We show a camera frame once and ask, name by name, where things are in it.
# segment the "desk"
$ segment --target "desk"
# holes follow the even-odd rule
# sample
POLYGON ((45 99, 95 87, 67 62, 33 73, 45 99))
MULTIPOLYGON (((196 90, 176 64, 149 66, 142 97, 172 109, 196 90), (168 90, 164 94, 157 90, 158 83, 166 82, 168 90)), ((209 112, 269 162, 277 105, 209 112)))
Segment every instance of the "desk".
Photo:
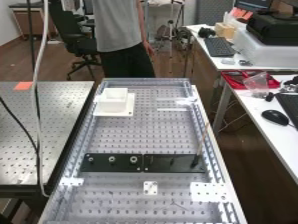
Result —
MULTIPOLYGON (((13 91, 17 83, 0 83, 1 97, 36 138, 31 91, 13 91)), ((44 138, 44 184, 51 191, 80 125, 93 82, 40 82, 39 96, 44 138)), ((29 140, 0 106, 0 197, 31 198, 36 193, 36 155, 29 140)))
MULTIPOLYGON (((240 60, 248 60, 248 59, 244 57, 244 55, 241 55, 238 53, 236 53, 236 55, 234 55, 234 60, 236 60, 234 65, 222 64, 221 63, 222 58, 210 56, 206 45, 205 45, 204 38, 198 37, 198 31, 202 27, 214 28, 213 26, 208 26, 208 25, 202 24, 202 25, 186 26, 186 29, 190 31, 192 35, 194 36, 196 41, 198 42, 201 48, 204 49, 206 57, 212 61, 217 71, 224 71, 224 70, 298 71, 298 65, 295 67, 241 66, 238 63, 240 60)), ((186 65, 188 64, 185 64, 184 77, 186 77, 186 65)))
MULTIPOLYGON (((294 75, 275 75, 274 78, 278 81, 291 80, 294 75)), ((271 102, 266 102, 263 99, 257 99, 250 96, 249 90, 236 90, 230 88, 229 84, 225 83, 224 93, 221 96, 220 106, 217 109, 216 120, 213 124, 214 134, 218 134, 218 130, 221 128, 222 119, 229 103, 229 98, 232 93, 237 97, 248 115, 250 116, 259 132, 262 133, 271 149, 274 150, 279 160, 282 161, 293 179, 298 184, 298 131, 295 128, 287 126, 279 126, 274 123, 270 123, 261 116, 261 113, 265 110, 278 110, 286 114, 282 106, 279 105, 277 99, 271 102)))
POLYGON ((206 113, 197 89, 186 79, 105 79, 96 96, 109 87, 128 88, 136 94, 133 117, 95 117, 96 102, 91 105, 63 178, 39 223, 108 220, 246 224, 210 127, 201 157, 206 172, 150 172, 144 166, 132 173, 81 172, 83 159, 89 153, 193 155, 205 131, 206 113), (156 181, 158 195, 144 194, 148 180, 156 181), (192 182, 210 191, 190 193, 192 182), (206 196, 200 202, 192 199, 198 194, 206 196))

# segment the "black pants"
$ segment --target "black pants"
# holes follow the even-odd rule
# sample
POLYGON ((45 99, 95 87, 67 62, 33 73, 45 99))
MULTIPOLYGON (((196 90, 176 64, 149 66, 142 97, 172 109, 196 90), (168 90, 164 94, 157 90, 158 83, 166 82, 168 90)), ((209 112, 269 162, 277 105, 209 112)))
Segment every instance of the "black pants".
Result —
POLYGON ((142 43, 120 51, 101 52, 100 57, 106 78, 156 77, 142 43))

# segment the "black mounting plate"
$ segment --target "black mounting plate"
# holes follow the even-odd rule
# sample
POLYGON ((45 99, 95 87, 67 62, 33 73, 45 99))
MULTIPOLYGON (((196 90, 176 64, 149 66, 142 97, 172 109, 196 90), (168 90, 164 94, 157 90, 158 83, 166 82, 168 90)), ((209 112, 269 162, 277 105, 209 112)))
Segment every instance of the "black mounting plate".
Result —
POLYGON ((205 173, 202 158, 192 167, 193 154, 145 154, 144 172, 148 173, 205 173))
POLYGON ((142 154, 87 153, 81 164, 81 172, 141 172, 142 154), (137 157, 136 164, 130 158, 137 157))

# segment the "computer mouse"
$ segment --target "computer mouse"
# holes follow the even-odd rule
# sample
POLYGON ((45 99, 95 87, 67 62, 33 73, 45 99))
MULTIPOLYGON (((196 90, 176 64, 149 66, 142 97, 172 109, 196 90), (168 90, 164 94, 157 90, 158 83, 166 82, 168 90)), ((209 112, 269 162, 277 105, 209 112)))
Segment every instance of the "computer mouse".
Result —
POLYGON ((262 112, 262 117, 265 119, 267 119, 269 121, 282 125, 282 126, 287 126, 289 125, 289 118, 287 116, 281 113, 277 110, 266 110, 262 112))

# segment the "cabinet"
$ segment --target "cabinet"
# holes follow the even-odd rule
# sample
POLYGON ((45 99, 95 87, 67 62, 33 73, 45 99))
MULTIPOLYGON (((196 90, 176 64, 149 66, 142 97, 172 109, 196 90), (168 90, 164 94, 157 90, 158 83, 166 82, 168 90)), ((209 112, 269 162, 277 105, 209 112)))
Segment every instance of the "cabinet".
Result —
MULTIPOLYGON (((32 30, 33 35, 40 36, 43 35, 44 30, 44 10, 43 10, 43 3, 32 4, 31 14, 32 14, 32 30)), ((25 39, 29 35, 29 21, 28 21, 28 9, 27 4, 15 4, 11 5, 9 8, 12 9, 13 16, 16 19, 16 23, 25 39)), ((52 39, 53 36, 57 35, 57 30, 53 25, 53 21, 49 18, 49 30, 48 30, 48 38, 52 39)))

